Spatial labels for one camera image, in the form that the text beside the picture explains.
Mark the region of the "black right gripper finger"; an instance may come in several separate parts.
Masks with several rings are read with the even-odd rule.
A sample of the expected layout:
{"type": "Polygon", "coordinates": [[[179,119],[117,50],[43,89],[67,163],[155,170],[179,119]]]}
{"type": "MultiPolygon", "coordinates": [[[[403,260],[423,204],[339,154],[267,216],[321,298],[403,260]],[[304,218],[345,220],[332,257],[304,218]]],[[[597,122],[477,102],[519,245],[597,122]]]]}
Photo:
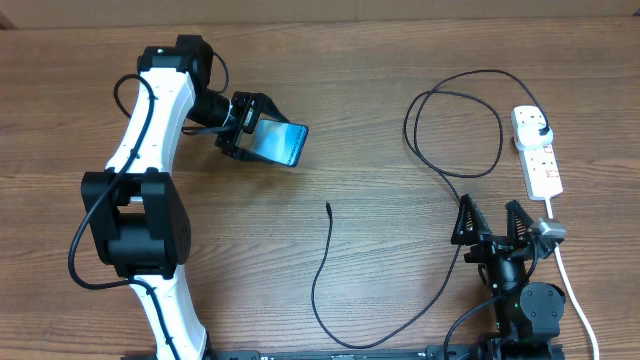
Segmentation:
{"type": "Polygon", "coordinates": [[[534,220],[517,200],[505,205],[507,218],[507,238],[515,246],[525,246],[529,241],[529,228],[534,220]]]}
{"type": "Polygon", "coordinates": [[[457,220],[451,236],[452,245],[471,246],[488,239],[491,229],[469,194],[460,199],[457,220]]]}

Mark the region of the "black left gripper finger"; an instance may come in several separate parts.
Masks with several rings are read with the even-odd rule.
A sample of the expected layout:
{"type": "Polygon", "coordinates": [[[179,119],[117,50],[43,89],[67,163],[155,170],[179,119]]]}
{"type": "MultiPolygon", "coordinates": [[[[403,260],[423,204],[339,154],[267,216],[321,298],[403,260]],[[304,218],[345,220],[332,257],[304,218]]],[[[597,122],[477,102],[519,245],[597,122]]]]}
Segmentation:
{"type": "Polygon", "coordinates": [[[266,164],[273,164],[272,160],[243,148],[237,148],[235,154],[233,155],[233,158],[235,160],[243,162],[261,162],[266,164]]]}
{"type": "Polygon", "coordinates": [[[262,101],[262,112],[268,117],[274,119],[275,121],[288,123],[289,120],[286,116],[278,109],[274,101],[267,95],[263,96],[262,101]]]}

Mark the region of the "smartphone with light blue screen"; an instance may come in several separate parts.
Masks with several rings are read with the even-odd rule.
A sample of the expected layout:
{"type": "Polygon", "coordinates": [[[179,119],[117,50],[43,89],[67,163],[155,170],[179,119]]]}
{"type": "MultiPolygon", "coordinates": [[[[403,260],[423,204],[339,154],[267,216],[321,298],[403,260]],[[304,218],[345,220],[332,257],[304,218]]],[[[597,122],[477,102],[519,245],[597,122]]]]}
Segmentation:
{"type": "Polygon", "coordinates": [[[261,119],[249,151],[266,160],[296,167],[308,133],[309,128],[301,124],[261,119]]]}

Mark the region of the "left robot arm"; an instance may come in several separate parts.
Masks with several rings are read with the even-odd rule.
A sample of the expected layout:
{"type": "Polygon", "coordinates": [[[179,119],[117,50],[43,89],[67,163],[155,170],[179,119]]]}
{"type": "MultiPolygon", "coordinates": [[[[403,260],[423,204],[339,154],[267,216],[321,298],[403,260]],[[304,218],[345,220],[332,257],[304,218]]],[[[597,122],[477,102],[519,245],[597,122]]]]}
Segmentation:
{"type": "Polygon", "coordinates": [[[213,135],[222,152],[239,161],[297,165],[308,135],[264,93],[224,97],[209,86],[218,54],[200,35],[180,35],[175,45],[147,47],[133,78],[140,83],[127,130],[101,172],[85,173],[86,216],[68,255],[71,278],[92,290],[75,267],[84,231],[99,259],[118,276],[100,289],[130,287],[156,340],[156,359],[212,359],[186,281],[191,225],[172,179],[182,135],[213,135]]]}

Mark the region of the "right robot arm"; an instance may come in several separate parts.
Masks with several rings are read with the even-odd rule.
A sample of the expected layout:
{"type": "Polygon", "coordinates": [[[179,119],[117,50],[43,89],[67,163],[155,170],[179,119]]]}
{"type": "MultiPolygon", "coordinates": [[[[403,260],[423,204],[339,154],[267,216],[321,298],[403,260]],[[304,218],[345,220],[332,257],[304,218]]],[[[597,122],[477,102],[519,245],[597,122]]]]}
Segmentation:
{"type": "Polygon", "coordinates": [[[461,197],[451,243],[467,246],[464,261],[476,264],[490,298],[461,315],[443,342],[444,357],[452,355],[450,341],[466,320],[489,307],[496,329],[469,347],[471,359],[562,359],[562,347],[552,340],[560,334],[566,294],[560,287],[533,282],[541,259],[548,258],[566,237],[556,219],[532,219],[520,203],[505,204],[507,233],[492,233],[484,215],[468,194],[461,197]]]}

